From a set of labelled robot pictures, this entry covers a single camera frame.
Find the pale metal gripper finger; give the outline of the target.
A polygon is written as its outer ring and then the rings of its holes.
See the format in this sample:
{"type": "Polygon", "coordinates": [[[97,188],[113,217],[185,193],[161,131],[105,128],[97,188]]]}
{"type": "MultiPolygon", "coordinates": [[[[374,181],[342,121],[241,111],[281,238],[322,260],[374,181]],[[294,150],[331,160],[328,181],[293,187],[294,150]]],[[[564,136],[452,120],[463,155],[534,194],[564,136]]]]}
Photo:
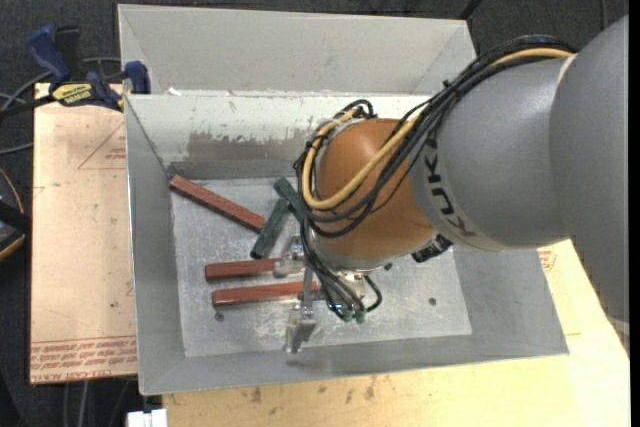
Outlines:
{"type": "Polygon", "coordinates": [[[284,278],[297,274],[304,269],[305,252],[300,238],[290,238],[276,261],[272,274],[275,278],[284,278]]]}
{"type": "Polygon", "coordinates": [[[287,354],[297,354],[302,345],[309,341],[316,325],[317,320],[312,307],[294,306],[287,317],[283,350],[287,354]]]}

